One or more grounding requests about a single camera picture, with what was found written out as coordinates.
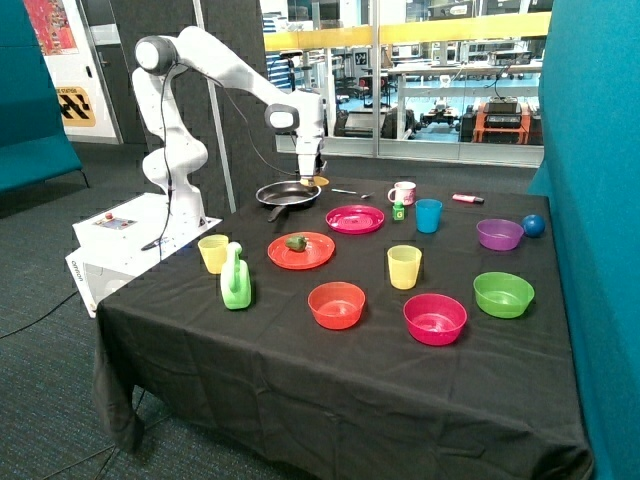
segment spoon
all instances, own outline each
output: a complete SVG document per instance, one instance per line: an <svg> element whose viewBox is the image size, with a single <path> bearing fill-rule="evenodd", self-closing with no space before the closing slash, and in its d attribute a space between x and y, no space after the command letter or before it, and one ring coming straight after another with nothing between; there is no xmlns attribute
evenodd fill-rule
<svg viewBox="0 0 640 480"><path fill-rule="evenodd" d="M338 192L338 193L348 193L350 195L360 195L358 192L352 192L350 190L340 190L338 188L332 188L331 191ZM362 199L369 198L371 195L373 195L373 193L365 193L364 195L360 195L360 198Z"/></svg>

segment pan handle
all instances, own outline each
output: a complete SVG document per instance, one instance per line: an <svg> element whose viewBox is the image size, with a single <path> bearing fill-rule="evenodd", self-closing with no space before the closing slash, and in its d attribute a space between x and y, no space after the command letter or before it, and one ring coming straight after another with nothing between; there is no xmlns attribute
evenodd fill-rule
<svg viewBox="0 0 640 480"><path fill-rule="evenodd" d="M280 214L283 212L283 210L286 208L287 208L286 205L278 205L276 208L271 210L271 214L269 215L269 218L267 218L267 222L269 223L275 222L277 218L280 216Z"/></svg>

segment yellow cup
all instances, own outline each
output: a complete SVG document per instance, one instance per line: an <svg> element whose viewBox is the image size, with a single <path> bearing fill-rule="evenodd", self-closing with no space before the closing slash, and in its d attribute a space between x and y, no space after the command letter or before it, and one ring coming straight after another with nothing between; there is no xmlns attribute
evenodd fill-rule
<svg viewBox="0 0 640 480"><path fill-rule="evenodd" d="M396 245L387 251L391 285L409 290L416 285L422 252L411 245Z"/></svg>
<svg viewBox="0 0 640 480"><path fill-rule="evenodd" d="M227 259L229 237L226 235L209 235L198 242L200 254L209 273L219 274Z"/></svg>

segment red bowl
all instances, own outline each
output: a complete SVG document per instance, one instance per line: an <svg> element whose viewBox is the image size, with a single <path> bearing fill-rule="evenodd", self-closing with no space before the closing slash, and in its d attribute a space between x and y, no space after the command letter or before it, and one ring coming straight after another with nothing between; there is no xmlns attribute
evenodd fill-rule
<svg viewBox="0 0 640 480"><path fill-rule="evenodd" d="M467 322L467 311L451 297L423 293L404 304L404 318L413 338L425 345L455 342Z"/></svg>
<svg viewBox="0 0 640 480"><path fill-rule="evenodd" d="M343 330L356 324L364 307L364 292L351 283L324 283L309 294L313 318L330 330Z"/></svg>

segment yellow railing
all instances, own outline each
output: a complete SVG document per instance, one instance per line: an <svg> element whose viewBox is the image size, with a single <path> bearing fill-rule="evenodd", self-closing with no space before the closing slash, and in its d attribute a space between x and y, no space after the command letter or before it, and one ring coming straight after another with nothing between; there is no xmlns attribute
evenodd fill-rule
<svg viewBox="0 0 640 480"><path fill-rule="evenodd" d="M545 36L549 31L550 21L551 12L544 12L382 25L380 43ZM364 25L310 32L267 33L264 36L264 43L267 52L279 52L292 49L311 50L371 45L372 38L371 27Z"/></svg>

